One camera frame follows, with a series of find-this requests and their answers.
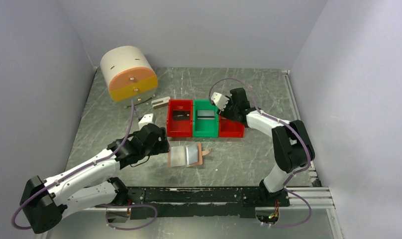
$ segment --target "table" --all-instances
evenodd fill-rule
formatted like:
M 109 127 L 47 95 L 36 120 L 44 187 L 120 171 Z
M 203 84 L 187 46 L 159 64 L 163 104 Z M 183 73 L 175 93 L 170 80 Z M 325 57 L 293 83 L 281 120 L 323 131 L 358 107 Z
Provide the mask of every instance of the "table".
M 154 68 L 159 86 L 156 99 L 202 100 L 208 98 L 213 83 L 225 77 L 237 77 L 252 87 L 259 107 L 273 116 L 295 120 L 294 105 L 280 70 L 235 68 Z M 239 88 L 236 81 L 220 82 L 214 90 L 229 94 Z M 156 124 L 166 126 L 167 107 L 153 110 L 150 102 L 136 106 L 140 116 L 154 113 Z M 84 108 L 66 169 L 90 159 L 109 143 L 122 138 L 130 108 L 117 105 L 110 98 L 100 70 L 97 71 Z M 131 132 L 138 130 L 134 119 Z M 152 156 L 136 168 L 126 167 L 117 175 L 127 186 L 256 186 L 275 164 L 271 138 L 254 129 L 246 129 L 244 138 L 186 138 L 170 140 L 171 146 L 201 142 L 203 150 L 211 148 L 204 164 L 187 168 L 169 168 L 167 154 Z M 299 173 L 288 186 L 310 186 L 308 171 Z

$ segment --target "floor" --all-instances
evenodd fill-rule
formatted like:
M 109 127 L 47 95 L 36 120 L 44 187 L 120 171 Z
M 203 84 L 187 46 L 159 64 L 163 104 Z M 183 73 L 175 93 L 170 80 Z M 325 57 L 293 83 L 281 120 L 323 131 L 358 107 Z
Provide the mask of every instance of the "floor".
M 265 112 L 285 120 L 294 120 L 294 106 L 280 70 L 232 68 L 155 68 L 159 78 L 156 99 L 201 100 L 208 98 L 213 83 L 225 77 L 237 77 L 254 89 L 254 97 Z M 215 91 L 228 94 L 241 87 L 225 81 Z M 156 124 L 166 126 L 167 107 L 153 110 L 150 102 L 136 106 L 140 115 L 154 113 Z M 103 75 L 97 71 L 66 169 L 90 159 L 117 138 L 122 138 L 130 109 L 113 102 Z M 131 132 L 138 130 L 133 121 Z M 136 168 L 126 167 L 118 176 L 127 186 L 256 186 L 275 164 L 271 138 L 254 129 L 246 129 L 244 138 L 185 138 L 170 140 L 171 146 L 201 142 L 203 150 L 211 148 L 204 164 L 188 168 L 169 168 L 167 154 L 153 156 Z M 310 186 L 308 172 L 293 178 L 288 186 Z

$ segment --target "marble surface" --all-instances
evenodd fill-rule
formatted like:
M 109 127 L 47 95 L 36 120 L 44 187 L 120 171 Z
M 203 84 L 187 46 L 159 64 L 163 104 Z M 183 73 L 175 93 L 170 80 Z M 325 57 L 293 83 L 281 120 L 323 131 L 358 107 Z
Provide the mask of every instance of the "marble surface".
M 285 120 L 294 120 L 290 94 L 280 70 L 227 68 L 155 68 L 159 78 L 156 99 L 207 99 L 213 83 L 225 77 L 237 77 L 254 89 L 254 97 L 265 112 Z M 228 95 L 241 87 L 236 81 L 219 83 L 214 90 Z M 140 116 L 154 113 L 156 124 L 166 126 L 167 107 L 153 110 L 150 101 L 136 106 Z M 100 70 L 96 73 L 66 169 L 99 153 L 117 138 L 122 138 L 129 122 L 130 108 L 113 102 Z M 131 132 L 138 130 L 134 118 Z M 170 140 L 171 146 L 201 142 L 211 148 L 204 164 L 187 168 L 169 168 L 167 154 L 152 156 L 138 167 L 126 167 L 116 176 L 127 186 L 254 186 L 264 179 L 275 164 L 271 138 L 254 129 L 246 129 L 244 138 L 182 138 Z M 310 186 L 308 172 L 293 178 L 289 186 Z

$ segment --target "black cable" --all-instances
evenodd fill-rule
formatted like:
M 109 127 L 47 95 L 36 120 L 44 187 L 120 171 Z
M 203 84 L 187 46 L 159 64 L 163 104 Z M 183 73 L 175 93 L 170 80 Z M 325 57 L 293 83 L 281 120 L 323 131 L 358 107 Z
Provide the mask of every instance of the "black cable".
M 134 166 L 131 165 L 131 167 L 134 168 L 134 167 L 136 167 L 136 166 L 139 166 L 139 165 L 141 165 L 141 164 L 144 164 L 144 163 L 146 163 L 149 159 L 150 159 L 150 156 L 148 156 L 147 160 L 145 160 L 144 162 L 138 163 L 137 165 L 134 165 Z

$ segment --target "wall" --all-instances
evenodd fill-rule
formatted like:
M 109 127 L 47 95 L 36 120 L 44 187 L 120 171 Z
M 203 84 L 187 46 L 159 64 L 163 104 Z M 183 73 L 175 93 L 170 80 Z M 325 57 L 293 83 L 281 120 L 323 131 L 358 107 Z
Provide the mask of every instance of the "wall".
M 329 0 L 290 78 L 345 237 L 402 238 L 402 0 Z
M 289 69 L 327 0 L 61 0 L 95 65 L 139 47 L 151 65 Z
M 65 169 L 93 74 L 57 1 L 0 1 L 0 238 L 34 238 L 10 217 L 29 178 Z

